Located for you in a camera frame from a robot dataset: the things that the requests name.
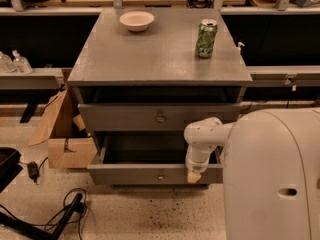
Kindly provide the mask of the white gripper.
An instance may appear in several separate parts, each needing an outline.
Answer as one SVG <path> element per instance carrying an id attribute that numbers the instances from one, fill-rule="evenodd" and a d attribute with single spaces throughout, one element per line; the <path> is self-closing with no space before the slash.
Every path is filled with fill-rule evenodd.
<path id="1" fill-rule="evenodd" d="M 197 183 L 201 174 L 208 169 L 211 154 L 216 150 L 216 145 L 194 147 L 189 145 L 186 152 L 185 164 L 189 170 L 187 174 L 188 183 Z"/>

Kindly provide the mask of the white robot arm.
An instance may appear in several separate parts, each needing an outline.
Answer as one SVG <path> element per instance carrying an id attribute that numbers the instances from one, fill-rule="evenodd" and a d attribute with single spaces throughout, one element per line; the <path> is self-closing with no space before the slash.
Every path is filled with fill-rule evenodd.
<path id="1" fill-rule="evenodd" d="M 188 181 L 222 148 L 227 240 L 320 240 L 320 109 L 264 109 L 184 130 Z"/>

